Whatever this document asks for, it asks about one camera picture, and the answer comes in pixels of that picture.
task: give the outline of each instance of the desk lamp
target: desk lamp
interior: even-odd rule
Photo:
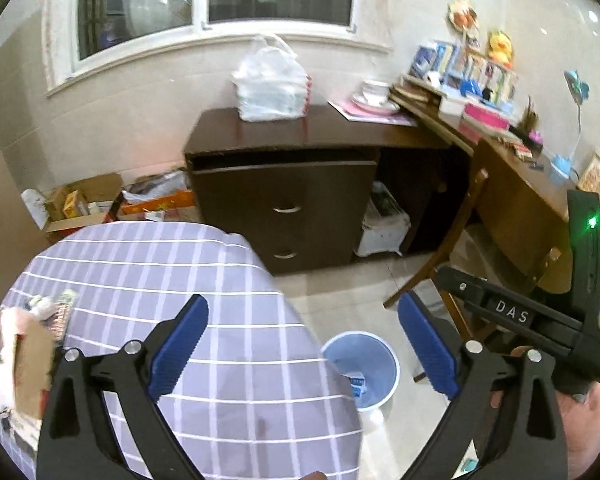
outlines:
[[[551,161],[551,165],[560,176],[568,178],[571,174],[571,167],[576,155],[576,150],[578,149],[578,144],[580,143],[580,138],[582,137],[581,111],[583,102],[589,99],[589,85],[580,79],[577,70],[565,70],[564,78],[567,80],[567,85],[569,85],[571,97],[573,97],[573,101],[578,107],[578,140],[576,140],[576,144],[573,147],[573,151],[569,158],[556,155],[554,160]]]

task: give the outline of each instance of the drawer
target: drawer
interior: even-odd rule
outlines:
[[[368,160],[193,171],[210,225],[244,235],[270,272],[349,263],[376,173]]]

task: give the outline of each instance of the hand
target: hand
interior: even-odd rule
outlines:
[[[511,355],[520,357],[529,349],[521,346]],[[582,475],[600,453],[600,383],[593,383],[587,399],[579,404],[571,396],[556,392],[558,408],[567,438],[569,479]],[[500,406],[502,392],[493,394],[491,405]]]
[[[314,471],[313,473],[309,473],[307,476],[303,476],[300,480],[327,480],[327,477],[320,471]]]

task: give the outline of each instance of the plastic bag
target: plastic bag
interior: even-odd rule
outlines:
[[[122,190],[122,195],[129,204],[149,202],[156,198],[169,196],[178,190],[187,190],[187,175],[182,170],[171,171],[158,178],[133,184],[129,191]]]
[[[243,121],[297,119],[306,115],[312,83],[297,57],[275,34],[253,41],[250,53],[232,73]]]
[[[20,196],[38,229],[44,228],[49,220],[49,213],[45,209],[45,197],[35,189],[25,189]]]

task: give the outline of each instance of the plastic storage box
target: plastic storage box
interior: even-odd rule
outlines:
[[[397,253],[411,227],[411,219],[382,182],[374,182],[371,199],[362,221],[362,238],[355,251],[358,256]]]

